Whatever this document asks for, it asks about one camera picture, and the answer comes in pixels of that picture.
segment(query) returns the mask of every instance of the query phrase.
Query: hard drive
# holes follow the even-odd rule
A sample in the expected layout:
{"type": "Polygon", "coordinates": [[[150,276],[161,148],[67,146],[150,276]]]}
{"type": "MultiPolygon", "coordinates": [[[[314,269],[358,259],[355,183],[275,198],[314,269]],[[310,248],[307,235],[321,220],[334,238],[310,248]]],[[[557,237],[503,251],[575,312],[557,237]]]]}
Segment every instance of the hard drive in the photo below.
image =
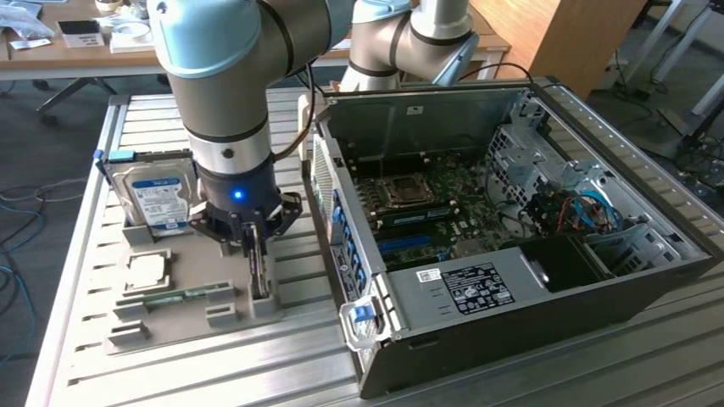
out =
{"type": "Polygon", "coordinates": [[[191,232],[190,210],[201,202],[191,151],[113,151],[103,168],[126,211],[127,226],[147,225],[155,237],[191,232]]]}

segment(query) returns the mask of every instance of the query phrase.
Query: blue network cable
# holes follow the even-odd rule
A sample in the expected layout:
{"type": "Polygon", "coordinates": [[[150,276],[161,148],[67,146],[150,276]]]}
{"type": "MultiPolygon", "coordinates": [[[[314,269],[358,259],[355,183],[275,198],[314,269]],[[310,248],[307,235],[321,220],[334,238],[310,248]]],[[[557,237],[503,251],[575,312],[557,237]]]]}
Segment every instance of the blue network cable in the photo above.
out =
{"type": "Polygon", "coordinates": [[[17,283],[19,284],[21,292],[23,293],[23,299],[26,300],[26,304],[27,304],[27,310],[31,313],[31,332],[27,334],[26,341],[18,346],[18,349],[14,352],[11,352],[3,358],[3,360],[0,360],[0,367],[3,367],[3,365],[9,362],[9,360],[13,359],[13,356],[26,352],[29,346],[31,346],[31,341],[34,340],[35,331],[38,330],[38,318],[35,317],[34,303],[31,302],[31,295],[27,292],[26,281],[15,273],[15,271],[13,271],[13,269],[10,269],[9,267],[5,267],[0,265],[0,271],[6,273],[11,278],[14,278],[17,283]]]}
{"type": "Polygon", "coordinates": [[[5,205],[0,204],[0,209],[5,209],[10,212],[14,212],[17,214],[29,214],[29,215],[34,215],[37,218],[38,218],[38,229],[35,230],[34,234],[23,241],[21,242],[19,244],[17,244],[15,246],[11,246],[10,248],[7,248],[6,250],[0,251],[0,253],[10,253],[13,252],[14,250],[18,250],[21,247],[26,246],[37,237],[38,235],[42,234],[42,231],[43,231],[43,227],[46,226],[46,218],[43,217],[43,215],[39,213],[39,212],[35,212],[33,210],[21,210],[21,209],[14,209],[14,208],[10,208],[5,205]]]}

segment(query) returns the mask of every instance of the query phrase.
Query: wooden desk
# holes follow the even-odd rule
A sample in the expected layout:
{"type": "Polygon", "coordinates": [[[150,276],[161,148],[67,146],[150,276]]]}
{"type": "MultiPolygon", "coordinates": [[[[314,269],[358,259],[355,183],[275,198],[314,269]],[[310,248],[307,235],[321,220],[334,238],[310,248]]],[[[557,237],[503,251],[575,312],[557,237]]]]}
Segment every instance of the wooden desk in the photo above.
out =
{"type": "MultiPolygon", "coordinates": [[[[485,64],[499,62],[511,45],[491,30],[481,14],[474,10],[473,14],[475,29],[482,34],[474,61],[485,64]]],[[[102,15],[93,0],[70,0],[69,3],[45,3],[42,21],[51,29],[58,30],[59,20],[90,20],[102,15]]],[[[111,53],[109,47],[67,48],[61,37],[54,38],[54,43],[46,47],[17,51],[9,41],[18,39],[13,30],[6,30],[0,36],[0,81],[149,75],[163,72],[154,52],[111,53]]],[[[349,50],[333,50],[315,66],[347,66],[349,57],[349,50]]],[[[494,74],[495,72],[483,72],[482,76],[493,77],[494,74]]]]}
{"type": "MultiPolygon", "coordinates": [[[[603,76],[646,0],[471,0],[511,43],[505,61],[554,75],[586,98],[603,76]]],[[[522,77],[513,67],[499,77],[522,77]]]]}

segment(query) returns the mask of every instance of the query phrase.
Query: chair leg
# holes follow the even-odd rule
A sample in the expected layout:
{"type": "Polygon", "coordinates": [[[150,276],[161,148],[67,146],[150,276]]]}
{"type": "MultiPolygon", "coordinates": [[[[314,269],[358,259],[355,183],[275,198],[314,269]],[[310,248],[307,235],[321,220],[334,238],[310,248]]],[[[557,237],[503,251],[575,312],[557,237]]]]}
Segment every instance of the chair leg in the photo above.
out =
{"type": "Polygon", "coordinates": [[[93,83],[91,78],[78,78],[57,95],[46,101],[46,103],[35,110],[39,114],[46,114],[49,110],[54,108],[63,100],[71,97],[71,95],[85,88],[86,85],[93,83]]]}
{"type": "Polygon", "coordinates": [[[106,91],[109,95],[118,95],[117,90],[102,78],[94,78],[94,83],[106,91]]]}

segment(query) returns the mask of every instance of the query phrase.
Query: green circuit board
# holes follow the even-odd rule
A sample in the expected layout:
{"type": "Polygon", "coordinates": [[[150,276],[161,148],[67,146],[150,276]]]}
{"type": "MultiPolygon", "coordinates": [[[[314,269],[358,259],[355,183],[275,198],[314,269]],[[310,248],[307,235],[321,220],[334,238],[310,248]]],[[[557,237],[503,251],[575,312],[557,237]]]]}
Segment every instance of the green circuit board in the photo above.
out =
{"type": "Polygon", "coordinates": [[[481,162],[475,156],[449,153],[429,157],[421,171],[357,181],[389,271],[497,251],[522,237],[522,230],[509,231],[503,226],[494,204],[485,195],[485,177],[481,173],[485,169],[481,162]],[[407,190],[413,192],[406,193],[405,188],[391,189],[390,185],[395,182],[410,187],[407,190]],[[426,200],[438,203],[454,201],[454,212],[442,220],[425,219],[425,216],[418,215],[427,210],[417,209],[419,206],[413,202],[431,204],[426,200]],[[399,212],[411,214],[401,215],[399,219],[418,221],[394,227],[381,226],[382,216],[378,212],[397,205],[399,212]],[[411,237],[423,238],[426,243],[410,248],[383,250],[387,243],[405,242],[411,237]]]}

